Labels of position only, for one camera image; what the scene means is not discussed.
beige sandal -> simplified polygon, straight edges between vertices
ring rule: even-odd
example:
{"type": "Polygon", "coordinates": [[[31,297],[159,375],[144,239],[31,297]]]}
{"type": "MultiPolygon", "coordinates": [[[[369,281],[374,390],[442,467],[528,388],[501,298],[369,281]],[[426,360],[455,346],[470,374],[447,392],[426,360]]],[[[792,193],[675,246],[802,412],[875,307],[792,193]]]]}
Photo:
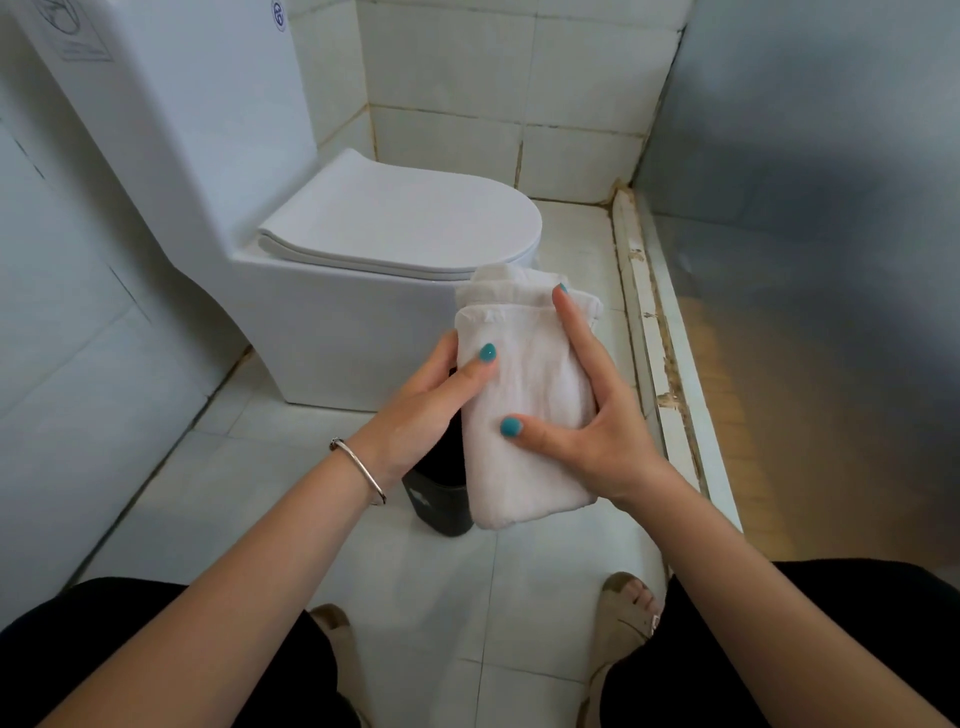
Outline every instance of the beige sandal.
{"type": "Polygon", "coordinates": [[[607,578],[600,590],[593,621],[587,699],[580,706],[577,728],[599,728],[600,695],[607,673],[613,663],[647,644],[660,623],[660,615],[651,615],[622,594],[623,588],[635,579],[643,584],[631,573],[618,571],[607,578]]]}
{"type": "Polygon", "coordinates": [[[367,684],[363,679],[356,636],[347,613],[335,604],[324,604],[311,609],[310,617],[324,630],[333,648],[333,657],[337,661],[337,692],[349,701],[363,727],[372,728],[367,684]]]}

black trash can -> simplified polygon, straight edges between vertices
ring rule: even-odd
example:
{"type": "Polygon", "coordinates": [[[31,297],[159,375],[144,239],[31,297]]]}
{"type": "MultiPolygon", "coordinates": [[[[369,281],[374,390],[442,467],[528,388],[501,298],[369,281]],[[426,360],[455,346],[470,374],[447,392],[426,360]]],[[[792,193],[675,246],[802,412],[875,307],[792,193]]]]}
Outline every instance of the black trash can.
{"type": "Polygon", "coordinates": [[[403,487],[417,515],[435,531],[445,536],[462,536],[473,528],[459,412],[440,442],[403,476],[403,487]]]}

toilet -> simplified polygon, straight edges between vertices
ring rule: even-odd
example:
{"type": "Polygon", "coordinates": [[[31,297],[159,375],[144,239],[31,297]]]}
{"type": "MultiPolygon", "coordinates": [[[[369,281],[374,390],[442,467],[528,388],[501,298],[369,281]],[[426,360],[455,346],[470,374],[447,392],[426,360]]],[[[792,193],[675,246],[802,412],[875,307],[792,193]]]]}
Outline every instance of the toilet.
{"type": "Polygon", "coordinates": [[[71,46],[11,7],[167,257],[289,402],[378,409],[452,328],[458,283],[535,260],[540,212],[506,184],[349,148],[321,164],[272,3],[84,0],[71,46]]]}

folded towel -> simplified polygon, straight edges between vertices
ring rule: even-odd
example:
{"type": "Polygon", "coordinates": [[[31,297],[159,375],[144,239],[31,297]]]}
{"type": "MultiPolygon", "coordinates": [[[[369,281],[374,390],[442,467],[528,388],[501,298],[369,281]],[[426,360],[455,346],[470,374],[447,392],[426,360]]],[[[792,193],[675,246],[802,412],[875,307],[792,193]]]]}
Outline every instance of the folded towel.
{"type": "MultiPolygon", "coordinates": [[[[566,285],[566,277],[499,264],[478,268],[457,290],[458,366],[488,343],[496,346],[498,362],[496,377],[463,409],[470,513],[481,528],[596,501],[560,463],[500,434],[500,421],[512,412],[564,427],[583,427],[596,414],[587,375],[553,307],[558,283],[566,285]]],[[[603,305],[588,293],[569,294],[593,326],[603,305]]]]}

silver bangle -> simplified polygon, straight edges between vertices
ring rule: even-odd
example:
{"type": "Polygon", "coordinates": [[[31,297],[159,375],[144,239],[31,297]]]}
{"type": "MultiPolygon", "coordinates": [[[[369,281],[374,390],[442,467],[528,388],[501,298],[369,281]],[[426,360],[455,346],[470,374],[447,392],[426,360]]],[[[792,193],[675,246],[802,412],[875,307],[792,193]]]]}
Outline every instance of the silver bangle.
{"type": "Polygon", "coordinates": [[[347,443],[345,443],[343,440],[341,440],[339,437],[335,437],[335,438],[333,438],[332,440],[330,440],[330,450],[333,451],[333,450],[335,450],[336,448],[340,448],[343,452],[345,452],[347,455],[350,456],[350,459],[351,459],[354,463],[356,463],[357,468],[360,469],[360,472],[363,474],[363,476],[364,476],[365,478],[367,478],[367,482],[372,485],[373,489],[374,489],[374,490],[377,492],[377,494],[380,496],[380,499],[381,499],[383,502],[382,502],[382,503],[377,503],[377,502],[375,501],[375,502],[373,503],[373,505],[386,505],[386,504],[387,504],[387,494],[383,492],[383,488],[381,488],[379,485],[376,484],[376,480],[374,480],[374,479],[373,479],[373,476],[370,475],[370,471],[367,470],[366,467],[364,467],[364,464],[360,462],[360,458],[357,457],[357,456],[356,456],[356,453],[353,452],[353,450],[350,449],[350,446],[349,446],[347,443]]]}

